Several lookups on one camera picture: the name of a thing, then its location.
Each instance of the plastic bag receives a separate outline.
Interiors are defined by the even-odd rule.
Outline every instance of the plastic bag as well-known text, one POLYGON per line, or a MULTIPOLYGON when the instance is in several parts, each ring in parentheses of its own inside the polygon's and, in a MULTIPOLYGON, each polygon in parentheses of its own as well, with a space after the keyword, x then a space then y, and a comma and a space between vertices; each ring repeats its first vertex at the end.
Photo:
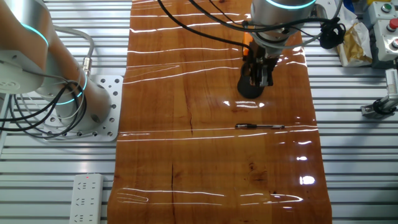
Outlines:
POLYGON ((343 67, 360 67, 372 64, 369 31, 356 15, 341 7, 341 22, 346 26, 344 42, 337 46, 343 67))

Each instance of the orange component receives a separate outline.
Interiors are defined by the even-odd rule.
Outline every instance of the orange component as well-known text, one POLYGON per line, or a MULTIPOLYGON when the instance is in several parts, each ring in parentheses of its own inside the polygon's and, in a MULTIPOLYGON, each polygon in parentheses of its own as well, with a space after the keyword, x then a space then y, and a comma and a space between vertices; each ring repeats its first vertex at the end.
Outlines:
MULTIPOLYGON (((243 43, 246 45, 250 45, 252 41, 253 37, 248 32, 245 32, 243 35, 243 43)), ((243 47, 243 56, 248 56, 248 55, 249 55, 249 49, 247 47, 243 47)))

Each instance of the cable connector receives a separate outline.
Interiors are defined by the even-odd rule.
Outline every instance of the cable connector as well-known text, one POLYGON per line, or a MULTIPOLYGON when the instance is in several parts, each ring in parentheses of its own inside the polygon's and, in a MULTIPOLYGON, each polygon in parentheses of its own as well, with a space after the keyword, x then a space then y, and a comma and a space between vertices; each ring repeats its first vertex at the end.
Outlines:
POLYGON ((83 59, 83 71, 86 73, 87 77, 91 75, 91 66, 93 64, 93 60, 89 57, 85 57, 83 59))

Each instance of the glossy wood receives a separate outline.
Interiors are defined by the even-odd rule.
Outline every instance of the glossy wood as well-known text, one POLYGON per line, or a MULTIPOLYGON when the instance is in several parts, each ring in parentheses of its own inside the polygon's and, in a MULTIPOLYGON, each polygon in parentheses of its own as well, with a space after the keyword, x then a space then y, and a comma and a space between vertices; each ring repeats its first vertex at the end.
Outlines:
MULTIPOLYGON (((187 1, 164 4, 202 32, 243 39, 187 1)), ((250 1, 217 4, 235 20, 249 13, 250 1)), ((236 89, 241 65, 239 47, 178 28, 156 1, 133 2, 109 224, 331 223, 303 49, 283 52, 255 100, 236 89)))

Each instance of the pen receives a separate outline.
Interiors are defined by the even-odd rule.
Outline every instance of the pen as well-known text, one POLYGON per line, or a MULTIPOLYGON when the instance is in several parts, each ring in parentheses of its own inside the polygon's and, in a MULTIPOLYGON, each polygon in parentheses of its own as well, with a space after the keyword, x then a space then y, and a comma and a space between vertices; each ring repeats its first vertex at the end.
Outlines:
POLYGON ((235 128, 285 128, 284 125, 265 125, 265 124, 237 124, 235 128))

